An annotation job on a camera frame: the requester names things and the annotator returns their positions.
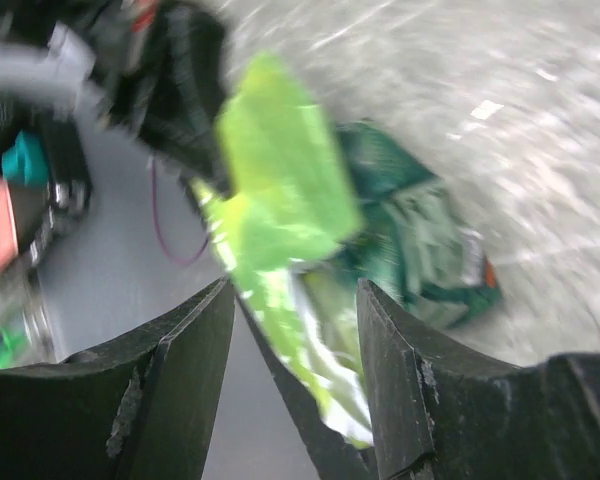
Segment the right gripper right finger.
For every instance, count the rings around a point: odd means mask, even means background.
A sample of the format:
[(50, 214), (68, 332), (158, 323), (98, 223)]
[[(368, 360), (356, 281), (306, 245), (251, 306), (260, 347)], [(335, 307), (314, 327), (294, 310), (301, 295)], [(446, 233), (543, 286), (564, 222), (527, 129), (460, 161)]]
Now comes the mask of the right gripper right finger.
[(357, 287), (383, 479), (600, 479), (600, 354), (531, 367), (481, 354)]

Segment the green litter bag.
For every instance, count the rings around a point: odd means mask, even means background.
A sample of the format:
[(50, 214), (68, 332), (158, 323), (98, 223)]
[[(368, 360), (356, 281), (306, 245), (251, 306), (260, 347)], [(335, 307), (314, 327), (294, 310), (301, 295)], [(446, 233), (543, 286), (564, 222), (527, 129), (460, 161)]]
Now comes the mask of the green litter bag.
[(358, 281), (449, 328), (501, 297), (481, 235), (442, 178), (373, 122), (332, 123), (272, 54), (251, 60), (215, 134), (232, 192), (192, 186), (215, 252), (322, 422), (369, 447)]

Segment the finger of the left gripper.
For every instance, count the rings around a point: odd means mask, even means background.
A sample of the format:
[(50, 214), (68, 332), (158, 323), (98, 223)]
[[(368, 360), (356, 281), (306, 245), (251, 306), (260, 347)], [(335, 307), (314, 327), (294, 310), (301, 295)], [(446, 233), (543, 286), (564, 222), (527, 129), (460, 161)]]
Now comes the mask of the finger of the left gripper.
[(171, 158), (185, 179), (231, 191), (213, 133), (226, 99), (220, 80), (225, 26), (204, 9), (159, 9), (130, 73), (116, 80), (111, 118)]

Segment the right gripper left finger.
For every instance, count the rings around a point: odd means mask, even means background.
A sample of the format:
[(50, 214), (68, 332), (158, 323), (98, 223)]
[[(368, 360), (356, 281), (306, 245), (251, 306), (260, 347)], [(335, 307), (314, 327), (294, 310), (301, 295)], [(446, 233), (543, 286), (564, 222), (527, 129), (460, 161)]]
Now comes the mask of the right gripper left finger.
[(0, 479), (198, 479), (234, 321), (218, 279), (60, 364), (0, 370)]

